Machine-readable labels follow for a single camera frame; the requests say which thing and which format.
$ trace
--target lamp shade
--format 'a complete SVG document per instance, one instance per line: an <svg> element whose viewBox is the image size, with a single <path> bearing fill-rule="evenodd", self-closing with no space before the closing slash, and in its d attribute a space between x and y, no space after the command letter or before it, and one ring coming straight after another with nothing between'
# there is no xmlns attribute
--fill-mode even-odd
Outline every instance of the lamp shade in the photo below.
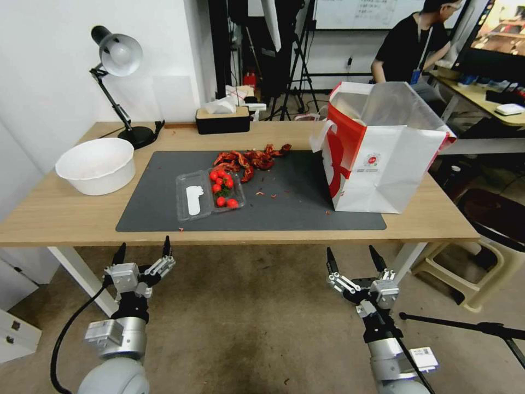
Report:
<svg viewBox="0 0 525 394"><path fill-rule="evenodd" d="M142 61L142 48L134 38L124 34L112 34L104 26L91 30L98 44L100 62L108 73L125 77L134 73Z"/></svg>

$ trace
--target white paper bag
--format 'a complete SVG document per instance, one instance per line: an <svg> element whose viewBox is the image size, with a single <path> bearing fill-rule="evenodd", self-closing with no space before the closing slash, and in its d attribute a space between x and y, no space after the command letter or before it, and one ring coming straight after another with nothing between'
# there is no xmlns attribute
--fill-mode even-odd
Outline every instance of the white paper bag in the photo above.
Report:
<svg viewBox="0 0 525 394"><path fill-rule="evenodd" d="M336 211L402 213L454 133L405 82L342 82L310 137Z"/></svg>

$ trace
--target black t-shirt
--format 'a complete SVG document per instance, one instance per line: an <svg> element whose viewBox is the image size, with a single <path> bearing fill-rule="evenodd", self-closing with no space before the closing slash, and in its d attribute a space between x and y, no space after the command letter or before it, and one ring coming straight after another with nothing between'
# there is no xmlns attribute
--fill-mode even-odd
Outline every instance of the black t-shirt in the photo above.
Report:
<svg viewBox="0 0 525 394"><path fill-rule="evenodd" d="M449 41L442 23L434 24L433 28L427 53L440 50ZM384 62L383 70L387 81L410 82L427 43L429 31L430 29L421 30L421 40L418 41L417 23L412 15L390 30L376 56L376 59Z"/></svg>

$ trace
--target wooden table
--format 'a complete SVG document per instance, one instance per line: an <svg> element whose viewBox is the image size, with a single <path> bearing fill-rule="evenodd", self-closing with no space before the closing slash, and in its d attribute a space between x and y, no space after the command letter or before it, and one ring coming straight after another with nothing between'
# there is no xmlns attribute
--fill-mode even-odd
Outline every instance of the wooden table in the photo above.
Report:
<svg viewBox="0 0 525 394"><path fill-rule="evenodd" d="M119 123L96 123L80 142L102 136ZM164 129L158 140L135 152L137 173L123 189L104 196L77 192L54 171L38 184L0 224L0 246L46 246L89 295L100 280L74 250L74 246L161 245L166 235L173 246L210 244L332 244L402 241L392 269L398 281L409 270L427 242L474 240L479 236L434 180L426 175L406 211L383 215L386 230L369 231L221 231L118 233L115 226L126 207L149 159L157 150L262 149L267 143L293 149L309 149L308 137L322 127L320 122L254 122L248 133L202 136L194 125ZM109 293L97 303L108 315L116 310Z"/></svg>
<svg viewBox="0 0 525 394"><path fill-rule="evenodd" d="M497 119L506 126L516 128L525 126L525 113L508 117L498 114L495 109L501 104L485 100L486 88L477 85L461 88L456 81L439 76L437 71L431 71L430 75L436 83L452 93L452 98L441 116L445 122L449 120L459 100L466 100L485 115ZM525 152L525 131L523 133L523 138L459 139L449 149L445 149L442 154L522 153Z"/></svg>

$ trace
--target desk lamp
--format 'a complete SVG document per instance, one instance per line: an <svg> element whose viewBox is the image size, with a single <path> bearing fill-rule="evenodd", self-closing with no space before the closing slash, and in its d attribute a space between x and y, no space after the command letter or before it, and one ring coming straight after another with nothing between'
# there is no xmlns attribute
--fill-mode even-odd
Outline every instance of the desk lamp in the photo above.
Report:
<svg viewBox="0 0 525 394"><path fill-rule="evenodd" d="M124 34L112 34L104 26L95 26L91 30L91 37L98 44L100 64L90 70L93 78L108 97L116 114L124 123L124 131L119 138L131 142L135 149L142 148L156 140L157 133L142 126L131 127L131 118L123 108L115 103L108 90L102 83L102 78L107 74L125 77L134 73L142 60L142 48L134 38Z"/></svg>

